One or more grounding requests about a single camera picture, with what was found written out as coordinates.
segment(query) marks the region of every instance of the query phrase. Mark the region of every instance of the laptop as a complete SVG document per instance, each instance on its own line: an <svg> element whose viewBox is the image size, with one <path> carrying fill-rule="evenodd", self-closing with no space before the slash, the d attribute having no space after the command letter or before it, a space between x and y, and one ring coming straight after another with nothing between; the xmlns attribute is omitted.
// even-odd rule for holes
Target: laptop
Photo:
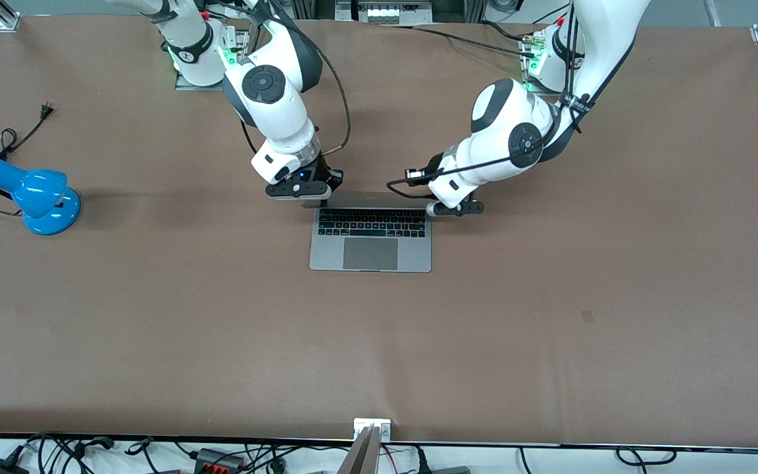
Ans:
<svg viewBox="0 0 758 474"><path fill-rule="evenodd" d="M341 272L431 271L426 200L336 192L314 209L309 268Z"/></svg>

